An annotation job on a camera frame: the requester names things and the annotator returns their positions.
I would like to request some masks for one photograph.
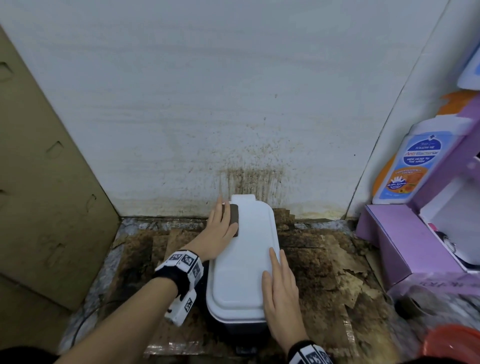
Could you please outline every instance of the black cable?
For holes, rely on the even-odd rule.
[[[95,310],[90,312],[87,316],[84,317],[84,319],[80,322],[80,325],[78,325],[75,334],[73,335],[72,343],[70,344],[70,349],[75,345],[75,341],[77,340],[77,335],[80,332],[80,329],[84,325],[84,323],[90,318],[91,315],[93,315],[95,312],[97,312],[100,308],[105,307],[107,304],[110,303],[124,303],[126,300],[113,300],[113,301],[108,301],[105,303],[102,303],[99,307],[97,307]]]

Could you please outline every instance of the person's left hand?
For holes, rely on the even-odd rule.
[[[216,200],[215,208],[210,212],[207,227],[183,249],[197,254],[202,262],[215,259],[227,247],[239,225],[230,224],[230,204],[225,201],[225,212],[222,215],[222,197]]]

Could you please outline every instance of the hand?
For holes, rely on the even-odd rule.
[[[215,259],[227,247],[239,225],[230,224],[230,204],[225,201],[225,212],[222,215],[222,197],[216,200],[215,208],[210,212],[207,227],[183,249],[197,254],[202,262]]]
[[[273,338],[288,355],[294,344],[308,340],[308,336],[301,318],[299,289],[285,252],[280,250],[281,265],[273,248],[269,253],[273,279],[267,271],[262,274],[265,318]]]

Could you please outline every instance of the white trash can lid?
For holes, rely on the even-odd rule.
[[[275,217],[254,194],[234,194],[231,203],[239,207],[239,235],[210,262],[208,311],[226,324],[264,322],[262,272],[272,272],[268,249],[280,251]]]

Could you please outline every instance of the mold stain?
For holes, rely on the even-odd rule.
[[[221,181],[226,180],[229,197],[233,194],[254,194],[257,200],[277,207],[284,195],[283,174],[282,168],[228,168],[221,171]]]

